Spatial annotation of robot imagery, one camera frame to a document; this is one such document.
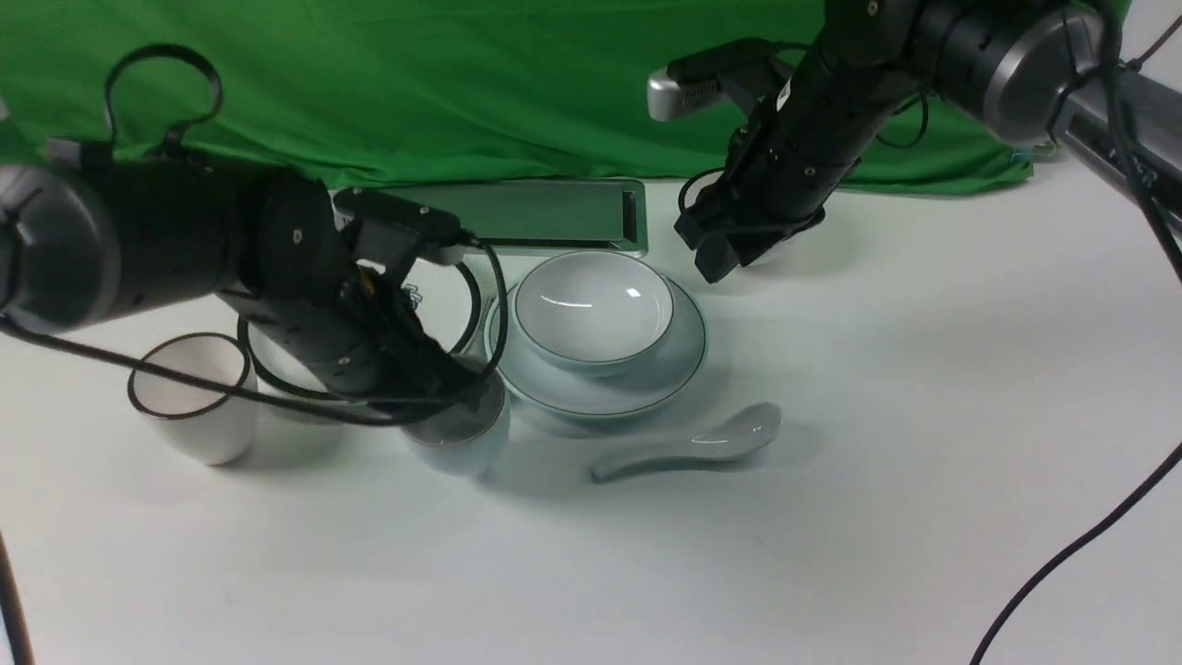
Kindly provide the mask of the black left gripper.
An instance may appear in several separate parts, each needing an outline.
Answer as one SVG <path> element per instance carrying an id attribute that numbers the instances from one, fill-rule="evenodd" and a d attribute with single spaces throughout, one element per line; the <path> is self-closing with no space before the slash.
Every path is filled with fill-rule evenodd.
<path id="1" fill-rule="evenodd" d="M 488 378 L 426 334 L 402 291 L 359 268 L 271 270 L 242 291 L 242 319 L 326 392 L 382 417 L 435 416 L 476 399 Z"/>

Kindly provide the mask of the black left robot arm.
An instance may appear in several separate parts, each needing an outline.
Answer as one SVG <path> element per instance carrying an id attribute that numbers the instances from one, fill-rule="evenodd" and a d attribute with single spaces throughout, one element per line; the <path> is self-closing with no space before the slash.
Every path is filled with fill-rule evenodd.
<path id="1" fill-rule="evenodd" d="M 4 165 L 4 333 L 63 333 L 217 296 L 339 399 L 397 420 L 473 395 L 475 369 L 429 335 L 403 281 L 476 237 L 374 189 L 329 193 L 238 161 Z"/>

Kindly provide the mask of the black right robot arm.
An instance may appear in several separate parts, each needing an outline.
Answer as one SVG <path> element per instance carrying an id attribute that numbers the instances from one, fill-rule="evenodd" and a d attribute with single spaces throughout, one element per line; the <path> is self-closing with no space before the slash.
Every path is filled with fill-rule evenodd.
<path id="1" fill-rule="evenodd" d="M 1121 56 L 1108 4 L 827 1 L 801 61 L 781 61 L 786 50 L 743 38 L 650 77 L 655 119 L 720 100 L 746 117 L 675 224 L 707 282 L 820 224 L 886 120 L 928 94 L 1006 146 L 1067 149 L 1139 206 L 1178 268 L 1178 91 Z"/>

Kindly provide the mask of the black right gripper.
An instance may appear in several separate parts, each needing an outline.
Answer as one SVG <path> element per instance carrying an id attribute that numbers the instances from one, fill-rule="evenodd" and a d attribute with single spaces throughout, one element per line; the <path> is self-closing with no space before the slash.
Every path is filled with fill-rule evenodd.
<path id="1" fill-rule="evenodd" d="M 707 283 L 742 266 L 734 236 L 797 232 L 860 163 L 878 131 L 878 69 L 804 56 L 752 111 L 723 174 L 678 220 Z"/>

